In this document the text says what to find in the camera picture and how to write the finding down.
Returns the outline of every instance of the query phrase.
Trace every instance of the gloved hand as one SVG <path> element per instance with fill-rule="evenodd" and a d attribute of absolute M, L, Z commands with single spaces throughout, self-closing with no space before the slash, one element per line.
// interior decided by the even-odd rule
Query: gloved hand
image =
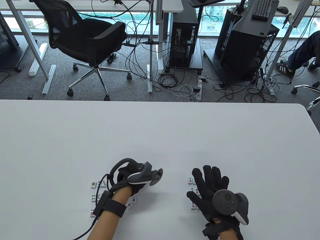
<path fill-rule="evenodd" d="M 140 189 L 144 187 L 145 184 L 129 184 L 127 179 L 128 177 L 133 174 L 138 172 L 137 171 L 138 166 L 136 164 L 128 163 L 125 167 L 119 168 L 119 173 L 117 177 L 117 182 L 127 182 L 128 185 L 132 187 L 132 195 L 136 194 Z"/>
<path fill-rule="evenodd" d="M 200 169 L 194 168 L 192 175 L 196 181 L 197 188 L 201 198 L 195 192 L 187 192 L 187 197 L 198 206 L 207 221 L 218 219 L 221 214 L 217 212 L 212 203 L 214 194 L 221 189 L 227 189 L 229 178 L 224 176 L 221 178 L 220 169 L 217 167 L 203 166 L 204 180 Z"/>

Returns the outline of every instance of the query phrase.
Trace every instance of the power adapter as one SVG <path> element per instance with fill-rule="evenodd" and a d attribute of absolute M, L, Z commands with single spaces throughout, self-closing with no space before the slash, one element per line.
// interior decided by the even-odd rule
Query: power adapter
<path fill-rule="evenodd" d="M 201 90 L 201 88 L 199 88 L 199 87 L 194 87 L 193 88 L 193 92 L 195 92 L 195 93 L 199 93 L 200 90 Z"/>

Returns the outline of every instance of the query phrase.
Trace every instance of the jeans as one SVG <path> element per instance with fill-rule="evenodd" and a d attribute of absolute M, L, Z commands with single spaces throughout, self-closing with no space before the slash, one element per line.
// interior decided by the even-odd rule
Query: jeans
<path fill-rule="evenodd" d="M 288 58 L 287 64 L 290 70 L 297 70 L 305 62 L 309 61 L 313 57 L 317 57 L 316 49 L 318 47 L 318 42 L 320 41 L 320 31 L 313 33 L 308 37 L 301 46 L 295 50 Z M 314 62 L 315 65 L 320 64 L 320 59 Z"/>

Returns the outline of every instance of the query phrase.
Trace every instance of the chair base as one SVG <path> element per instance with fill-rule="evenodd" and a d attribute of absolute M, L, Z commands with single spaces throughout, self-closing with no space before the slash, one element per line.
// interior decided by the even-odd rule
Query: chair base
<path fill-rule="evenodd" d="M 293 89 L 291 90 L 291 93 L 296 95 L 298 93 L 298 88 L 307 88 L 311 91 L 320 93 L 320 89 L 318 89 L 317 87 L 320 85 L 320 81 L 314 83 L 312 86 L 309 85 L 297 85 L 294 86 Z M 311 103 L 309 103 L 309 105 L 306 107 L 306 110 L 308 112 L 308 114 L 311 116 L 311 109 L 313 109 L 318 103 L 320 102 L 320 97 L 314 99 Z"/>
<path fill-rule="evenodd" d="M 91 69 L 89 72 L 87 72 L 85 75 L 83 75 L 82 77 L 80 77 L 79 79 L 77 79 L 74 83 L 72 83 L 69 86 L 69 89 L 67 91 L 67 95 L 72 97 L 74 95 L 73 89 L 72 87 L 74 87 L 75 85 L 77 85 L 79 82 L 83 81 L 84 79 L 86 79 L 87 77 L 89 77 L 90 75 L 92 75 L 93 73 L 96 73 L 99 77 L 99 80 L 101 82 L 101 85 L 106 93 L 106 96 L 104 97 L 104 101 L 110 101 L 110 97 L 108 94 L 108 89 L 107 87 L 104 85 L 104 82 L 102 80 L 102 76 L 100 71 L 107 71 L 107 72 L 126 72 L 127 73 L 127 80 L 131 80 L 132 76 L 129 70 L 124 70 L 124 69 L 117 69 L 117 68 L 106 68 L 106 67 L 102 67 L 101 65 L 104 64 L 105 60 L 98 66 L 98 67 L 91 67 L 88 64 L 85 63 L 80 63 L 80 62 L 73 62 L 73 70 L 74 71 L 78 71 L 79 68 L 78 66 L 83 66 L 85 68 L 89 68 Z"/>

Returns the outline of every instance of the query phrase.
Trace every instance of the wristband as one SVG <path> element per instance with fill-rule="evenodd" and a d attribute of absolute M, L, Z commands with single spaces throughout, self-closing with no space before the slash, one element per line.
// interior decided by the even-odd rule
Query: wristband
<path fill-rule="evenodd" d="M 100 217 L 103 211 L 109 211 L 113 212 L 119 217 L 122 217 L 127 207 L 120 202 L 112 200 L 112 196 L 112 192 L 105 190 L 96 208 L 94 209 L 93 214 L 97 217 Z"/>

